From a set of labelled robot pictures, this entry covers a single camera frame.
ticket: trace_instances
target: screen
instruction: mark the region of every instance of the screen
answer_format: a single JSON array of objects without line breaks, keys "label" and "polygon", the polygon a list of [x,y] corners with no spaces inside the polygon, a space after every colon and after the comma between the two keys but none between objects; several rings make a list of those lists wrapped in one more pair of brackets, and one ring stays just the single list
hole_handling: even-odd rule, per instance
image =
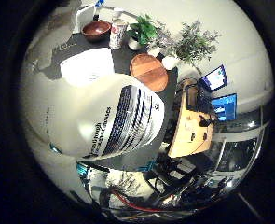
[{"label": "screen", "polygon": [[237,112],[237,94],[212,99],[213,110],[220,121],[233,120]]},{"label": "screen", "polygon": [[202,77],[200,82],[204,84],[208,91],[216,91],[227,85],[227,75],[224,66],[221,65],[210,74]]}]

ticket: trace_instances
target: window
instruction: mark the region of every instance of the window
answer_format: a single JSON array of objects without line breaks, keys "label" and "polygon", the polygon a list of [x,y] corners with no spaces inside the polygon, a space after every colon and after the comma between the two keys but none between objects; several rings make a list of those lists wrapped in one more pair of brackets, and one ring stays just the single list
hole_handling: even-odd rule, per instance
[{"label": "window", "polygon": [[237,119],[226,122],[217,122],[214,125],[215,133],[242,133],[256,129],[261,125],[260,109],[249,113],[238,114]]}]

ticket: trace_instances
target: white wall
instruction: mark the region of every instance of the white wall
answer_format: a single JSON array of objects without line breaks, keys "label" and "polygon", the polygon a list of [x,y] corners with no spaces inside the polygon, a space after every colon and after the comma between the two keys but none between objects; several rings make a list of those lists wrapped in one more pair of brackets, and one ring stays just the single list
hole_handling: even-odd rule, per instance
[{"label": "white wall", "polygon": [[[95,1],[83,0],[83,5]],[[254,25],[244,12],[230,0],[106,0],[108,7],[122,7],[135,14],[149,14],[163,21],[176,36],[182,22],[200,20],[202,30],[218,31],[217,52],[210,61],[197,67],[202,75],[223,64],[227,71],[228,86],[214,93],[221,96],[236,92],[238,112],[248,112],[267,102],[273,93],[273,80],[268,54]],[[111,11],[102,9],[100,18],[111,20]],[[179,66],[179,79],[199,77],[189,65]]]}]

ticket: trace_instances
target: brown bowl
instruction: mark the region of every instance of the brown bowl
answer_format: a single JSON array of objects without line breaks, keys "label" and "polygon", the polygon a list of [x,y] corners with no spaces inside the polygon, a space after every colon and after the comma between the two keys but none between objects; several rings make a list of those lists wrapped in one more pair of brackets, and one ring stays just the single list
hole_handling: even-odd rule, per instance
[{"label": "brown bowl", "polygon": [[92,21],[83,27],[81,33],[88,41],[96,42],[108,37],[110,29],[111,24],[107,21]]}]

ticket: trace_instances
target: wooden cutting board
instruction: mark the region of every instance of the wooden cutting board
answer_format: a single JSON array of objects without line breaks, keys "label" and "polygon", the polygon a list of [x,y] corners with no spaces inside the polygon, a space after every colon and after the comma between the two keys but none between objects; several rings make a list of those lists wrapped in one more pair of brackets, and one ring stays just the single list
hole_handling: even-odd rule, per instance
[{"label": "wooden cutting board", "polygon": [[163,91],[168,84],[168,74],[163,64],[146,53],[137,54],[131,60],[130,72],[154,92]]}]

